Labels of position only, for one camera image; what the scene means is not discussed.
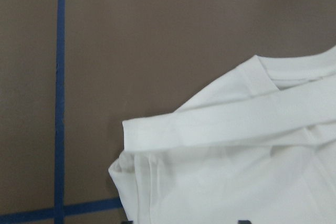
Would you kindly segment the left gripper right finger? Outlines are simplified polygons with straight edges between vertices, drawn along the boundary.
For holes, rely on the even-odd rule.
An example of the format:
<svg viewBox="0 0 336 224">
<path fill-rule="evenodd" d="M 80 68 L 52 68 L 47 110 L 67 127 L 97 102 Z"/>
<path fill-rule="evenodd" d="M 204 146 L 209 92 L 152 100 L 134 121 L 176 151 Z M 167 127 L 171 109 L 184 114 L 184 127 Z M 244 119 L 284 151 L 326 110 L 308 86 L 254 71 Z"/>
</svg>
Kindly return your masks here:
<svg viewBox="0 0 336 224">
<path fill-rule="evenodd" d="M 238 224 L 250 224 L 250 220 L 238 220 Z"/>
</svg>

